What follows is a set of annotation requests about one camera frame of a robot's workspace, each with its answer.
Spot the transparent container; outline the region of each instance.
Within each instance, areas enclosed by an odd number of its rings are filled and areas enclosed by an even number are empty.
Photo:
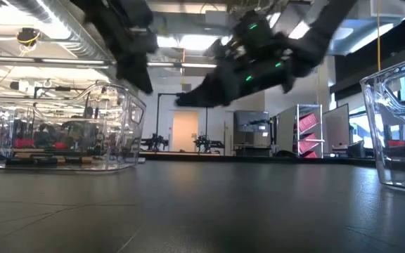
[[[380,182],[405,188],[405,63],[361,85]]]
[[[61,99],[42,98],[44,93]],[[64,98],[70,94],[74,98]],[[0,97],[0,168],[107,171],[135,165],[144,103],[114,84]]]

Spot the door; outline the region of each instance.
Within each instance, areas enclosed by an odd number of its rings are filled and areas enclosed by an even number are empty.
[[[173,114],[173,151],[195,152],[193,142],[198,132],[198,112],[174,111]]]

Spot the dark gray floor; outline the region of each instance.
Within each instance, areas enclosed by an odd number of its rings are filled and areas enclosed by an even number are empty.
[[[405,193],[344,165],[0,172],[0,252],[405,252]]]

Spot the ceiling duct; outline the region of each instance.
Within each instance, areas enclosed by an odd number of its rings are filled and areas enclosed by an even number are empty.
[[[109,59],[110,56],[99,46],[77,19],[59,0],[3,0],[45,24],[42,32],[52,39],[70,41],[61,46],[78,58]]]

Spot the shelving rack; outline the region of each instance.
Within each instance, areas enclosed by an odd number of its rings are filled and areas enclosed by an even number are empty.
[[[322,105],[298,104],[279,113],[276,133],[279,149],[293,151],[298,157],[323,158],[322,112]]]

